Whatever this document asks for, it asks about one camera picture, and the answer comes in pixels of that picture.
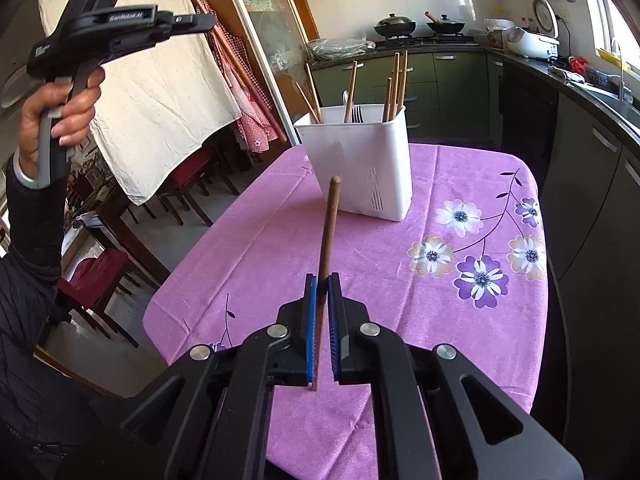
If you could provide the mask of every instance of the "stove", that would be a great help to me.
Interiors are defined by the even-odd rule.
[[[414,38],[413,36],[399,36],[397,38],[386,38],[384,41],[376,41],[376,50],[394,50],[396,48],[410,48],[412,46],[425,46],[433,44],[468,44],[479,45],[470,36],[464,34],[433,34]]]

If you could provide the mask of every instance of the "metal screw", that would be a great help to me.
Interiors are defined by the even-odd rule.
[[[209,359],[211,355],[211,348],[207,345],[198,345],[194,346],[191,350],[189,350],[189,357],[194,361],[204,361]]]
[[[380,333],[380,327],[375,323],[363,323],[360,325],[360,331],[364,335],[375,336]]]
[[[439,345],[436,348],[436,354],[438,354],[443,359],[451,360],[456,356],[457,352],[456,349],[451,345]]]
[[[269,334],[271,337],[279,339],[287,335],[287,327],[284,325],[271,325],[267,329],[267,334]]]

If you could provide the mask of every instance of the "rice cooker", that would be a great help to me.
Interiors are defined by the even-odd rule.
[[[533,0],[533,15],[543,34],[527,32],[516,27],[509,33],[507,48],[522,57],[557,59],[560,42],[556,39],[558,22],[554,10],[546,0]]]

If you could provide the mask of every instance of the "white curtain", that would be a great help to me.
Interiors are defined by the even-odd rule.
[[[68,0],[39,0],[51,34]],[[190,0],[118,0],[193,13]],[[240,110],[203,34],[177,36],[104,66],[107,79],[92,124],[95,140],[122,189],[146,202],[204,139],[240,117]]]

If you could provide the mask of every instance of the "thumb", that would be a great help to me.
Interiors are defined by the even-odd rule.
[[[38,120],[40,114],[48,108],[61,105],[65,102],[74,84],[47,83],[32,94],[22,106],[22,114],[27,119]]]

